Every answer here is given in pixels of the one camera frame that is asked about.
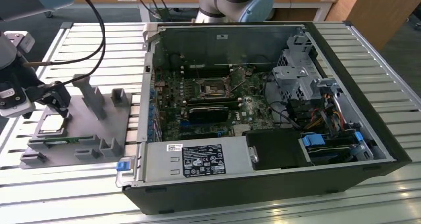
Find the barcode sticker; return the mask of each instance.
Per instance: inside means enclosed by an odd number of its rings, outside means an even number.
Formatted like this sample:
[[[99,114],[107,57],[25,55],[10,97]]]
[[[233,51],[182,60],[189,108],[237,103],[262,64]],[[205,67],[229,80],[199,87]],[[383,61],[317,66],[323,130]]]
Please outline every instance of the barcode sticker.
[[[181,151],[182,144],[166,144],[166,151]]]

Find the green circuit board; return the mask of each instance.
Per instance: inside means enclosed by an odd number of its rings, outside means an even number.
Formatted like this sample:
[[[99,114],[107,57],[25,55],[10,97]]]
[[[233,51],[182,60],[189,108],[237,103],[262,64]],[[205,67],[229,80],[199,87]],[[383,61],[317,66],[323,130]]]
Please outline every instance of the green circuit board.
[[[262,77],[266,72],[253,73],[247,68],[237,67],[223,78],[183,78],[178,72],[162,72],[157,76],[157,104],[163,141],[197,139],[207,137],[234,136],[234,125],[249,125],[250,129],[267,129],[277,126],[261,90]],[[229,89],[226,95],[219,95],[221,85]],[[190,124],[185,100],[226,97],[234,99],[238,105],[229,110],[227,120],[218,123]]]

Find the floor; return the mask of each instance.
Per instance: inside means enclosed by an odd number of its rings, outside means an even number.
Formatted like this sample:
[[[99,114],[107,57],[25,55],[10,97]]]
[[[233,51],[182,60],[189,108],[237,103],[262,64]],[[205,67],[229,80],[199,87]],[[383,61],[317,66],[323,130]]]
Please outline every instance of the floor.
[[[379,53],[421,96],[421,31],[414,30],[411,23],[402,25]]]
[[[139,14],[135,9],[98,9],[103,22],[139,22]],[[171,13],[175,18],[187,21],[191,14],[187,10]],[[53,18],[45,18],[42,14],[0,23],[0,30],[27,31],[35,39],[31,51],[25,55],[27,61],[39,61],[53,41],[55,32],[62,22],[94,22],[94,16],[89,9],[61,9],[53,13]],[[408,86],[421,96],[421,31],[415,31],[410,23],[404,23],[390,40],[380,55],[400,75]],[[0,117],[0,132],[6,119]]]

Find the motherboard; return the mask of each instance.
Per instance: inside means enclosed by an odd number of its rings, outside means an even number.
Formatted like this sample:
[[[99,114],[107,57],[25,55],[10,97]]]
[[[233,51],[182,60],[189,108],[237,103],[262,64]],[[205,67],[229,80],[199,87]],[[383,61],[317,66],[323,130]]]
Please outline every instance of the motherboard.
[[[266,72],[253,66],[202,65],[155,70],[162,141],[241,136],[275,126],[262,89]]]

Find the sticker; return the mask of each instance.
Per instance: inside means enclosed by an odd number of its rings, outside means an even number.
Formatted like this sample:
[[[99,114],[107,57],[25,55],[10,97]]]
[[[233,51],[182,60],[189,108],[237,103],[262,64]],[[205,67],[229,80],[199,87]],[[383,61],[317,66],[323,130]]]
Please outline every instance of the sticker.
[[[135,0],[117,0],[118,2],[135,2]]]
[[[182,174],[185,177],[225,173],[221,144],[182,148]]]
[[[166,151],[181,151],[182,144],[166,144]]]
[[[215,35],[217,40],[227,40],[227,34],[218,34]]]

